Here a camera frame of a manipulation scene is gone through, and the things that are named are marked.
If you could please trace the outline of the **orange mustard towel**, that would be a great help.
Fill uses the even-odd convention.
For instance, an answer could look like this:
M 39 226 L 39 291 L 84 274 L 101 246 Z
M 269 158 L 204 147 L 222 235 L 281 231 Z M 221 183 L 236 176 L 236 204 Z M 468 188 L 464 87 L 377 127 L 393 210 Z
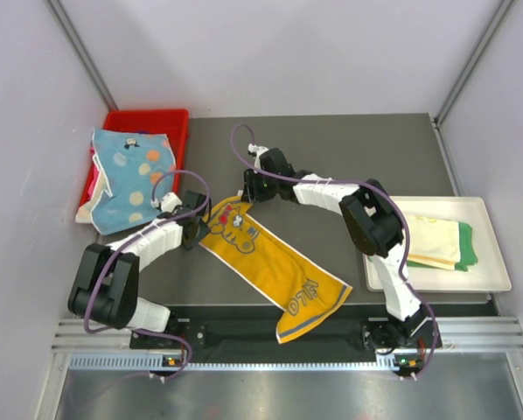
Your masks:
M 309 333 L 347 300 L 352 286 L 282 241 L 248 214 L 239 196 L 218 203 L 200 245 L 282 310 L 276 340 Z

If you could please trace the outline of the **yellow green patterned towel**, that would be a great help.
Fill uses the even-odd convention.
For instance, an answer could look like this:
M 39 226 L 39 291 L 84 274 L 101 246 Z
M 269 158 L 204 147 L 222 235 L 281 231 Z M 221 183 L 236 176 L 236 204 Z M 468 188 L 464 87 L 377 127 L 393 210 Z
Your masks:
M 419 215 L 409 215 L 407 222 L 410 233 L 408 261 L 454 271 L 461 260 L 458 222 Z

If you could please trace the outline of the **green microfiber towel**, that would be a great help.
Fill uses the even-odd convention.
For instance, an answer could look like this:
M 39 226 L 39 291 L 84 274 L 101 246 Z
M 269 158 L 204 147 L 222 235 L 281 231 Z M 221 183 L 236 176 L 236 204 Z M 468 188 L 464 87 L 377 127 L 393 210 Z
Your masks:
M 408 266 L 448 271 L 467 271 L 478 262 L 472 244 L 472 228 L 463 222 L 453 222 L 457 226 L 446 230 L 443 237 L 423 235 L 413 240 L 411 246 L 420 246 L 419 254 L 410 253 Z

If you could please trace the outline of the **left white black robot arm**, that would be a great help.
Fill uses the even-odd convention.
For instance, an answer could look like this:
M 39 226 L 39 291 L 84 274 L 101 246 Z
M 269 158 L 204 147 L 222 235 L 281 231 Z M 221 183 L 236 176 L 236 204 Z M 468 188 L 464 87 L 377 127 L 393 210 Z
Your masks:
M 190 249 L 209 232 L 204 216 L 212 209 L 208 196 L 188 191 L 180 199 L 171 192 L 161 213 L 120 241 L 88 245 L 73 281 L 67 308 L 105 328 L 150 331 L 161 347 L 174 345 L 180 334 L 171 310 L 139 297 L 140 273 L 166 253 Z

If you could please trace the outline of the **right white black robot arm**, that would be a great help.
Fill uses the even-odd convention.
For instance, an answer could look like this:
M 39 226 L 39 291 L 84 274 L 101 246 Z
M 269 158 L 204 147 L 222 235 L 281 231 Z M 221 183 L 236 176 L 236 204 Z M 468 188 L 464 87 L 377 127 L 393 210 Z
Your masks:
M 386 298 L 386 329 L 397 347 L 422 335 L 429 311 L 408 280 L 408 224 L 380 182 L 339 183 L 310 171 L 295 171 L 278 148 L 250 144 L 255 162 L 244 171 L 243 199 L 257 203 L 278 196 L 343 217 L 355 248 L 371 259 Z

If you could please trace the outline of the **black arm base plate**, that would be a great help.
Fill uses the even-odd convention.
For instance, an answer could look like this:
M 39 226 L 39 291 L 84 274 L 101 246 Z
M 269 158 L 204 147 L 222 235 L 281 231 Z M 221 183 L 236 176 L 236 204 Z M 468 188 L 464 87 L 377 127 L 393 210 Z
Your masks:
M 386 329 L 386 310 L 374 305 L 344 305 L 286 344 L 276 340 L 282 313 L 273 306 L 178 306 L 175 311 L 165 333 L 187 340 L 198 363 L 358 361 L 376 350 L 414 352 L 442 344 L 428 320 L 414 344 L 396 346 Z

